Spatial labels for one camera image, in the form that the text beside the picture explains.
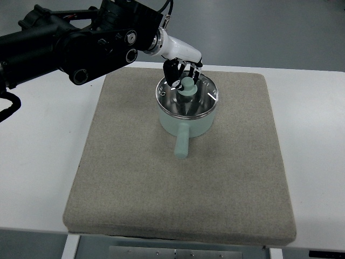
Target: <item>wire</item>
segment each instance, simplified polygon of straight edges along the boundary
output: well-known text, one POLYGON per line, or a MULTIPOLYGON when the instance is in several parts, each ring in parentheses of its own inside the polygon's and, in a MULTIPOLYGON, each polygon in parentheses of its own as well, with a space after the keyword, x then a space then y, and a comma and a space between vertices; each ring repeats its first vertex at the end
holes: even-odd
POLYGON ((20 102, 19 97, 17 97, 13 93, 9 93, 9 92, 0 93, 0 98, 7 99, 7 100, 12 102, 12 105, 10 107, 0 111, 0 122, 2 122, 5 119, 7 119, 9 116, 14 114, 16 111, 19 110, 19 108, 21 106, 21 102, 20 102))
POLYGON ((174 6, 174 1, 173 0, 167 0, 165 2, 164 6, 162 8, 160 8, 157 12, 162 13, 167 8, 169 3, 170 3, 170 7, 169 7, 168 15, 171 15, 172 10, 173 10, 173 6, 174 6))

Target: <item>floor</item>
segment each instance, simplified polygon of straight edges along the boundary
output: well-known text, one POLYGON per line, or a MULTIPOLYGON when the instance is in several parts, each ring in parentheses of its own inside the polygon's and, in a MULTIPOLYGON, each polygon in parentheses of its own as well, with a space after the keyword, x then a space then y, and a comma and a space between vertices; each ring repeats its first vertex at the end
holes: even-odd
MULTIPOLYGON (((163 0, 139 1, 158 10, 163 0)), ((0 1, 0 35, 18 31, 18 20, 40 4, 51 10, 87 9, 101 0, 0 1)), ((345 71, 345 0, 175 0, 168 34, 203 54, 208 65, 345 71)), ((76 26, 85 26, 83 22, 76 26)), ((143 53, 138 61, 163 62, 143 53)), ((0 230, 0 258, 61 258, 66 235, 0 230)), ((107 258, 123 242, 85 236, 76 258, 107 258)), ((247 255, 265 258, 258 248, 247 255)), ((285 249, 284 258, 309 258, 307 250, 285 249)))

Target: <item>lid knob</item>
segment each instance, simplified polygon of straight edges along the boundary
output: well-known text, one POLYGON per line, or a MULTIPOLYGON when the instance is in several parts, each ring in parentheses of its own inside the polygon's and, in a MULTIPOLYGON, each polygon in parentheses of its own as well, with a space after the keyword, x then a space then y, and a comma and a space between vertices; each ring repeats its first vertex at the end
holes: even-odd
POLYGON ((184 87, 184 90, 178 90, 178 92, 183 96, 192 96, 198 91, 198 87, 194 84, 194 80, 190 77, 183 78, 181 84, 184 87))

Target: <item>saucepan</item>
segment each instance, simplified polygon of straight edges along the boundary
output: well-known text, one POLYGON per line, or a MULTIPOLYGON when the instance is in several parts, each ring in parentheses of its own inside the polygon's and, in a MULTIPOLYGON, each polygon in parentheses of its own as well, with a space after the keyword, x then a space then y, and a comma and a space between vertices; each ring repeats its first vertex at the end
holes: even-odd
POLYGON ((193 85, 193 89, 179 91, 171 88, 165 77, 158 83, 156 99, 162 127, 177 137, 174 154, 184 159, 188 156, 189 138, 204 134, 213 123, 218 102, 218 89, 214 82, 200 74, 196 84, 181 75, 182 85, 193 85))

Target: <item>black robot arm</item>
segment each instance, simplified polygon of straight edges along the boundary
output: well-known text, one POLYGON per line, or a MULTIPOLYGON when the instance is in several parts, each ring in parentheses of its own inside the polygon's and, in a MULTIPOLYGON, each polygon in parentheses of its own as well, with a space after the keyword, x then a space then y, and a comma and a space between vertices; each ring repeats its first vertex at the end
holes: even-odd
POLYGON ((163 15, 136 1, 103 0, 100 9, 51 11, 35 5, 0 37, 0 90, 60 69, 81 85, 132 63, 147 50, 163 15), (71 20, 90 19, 79 29, 71 20))

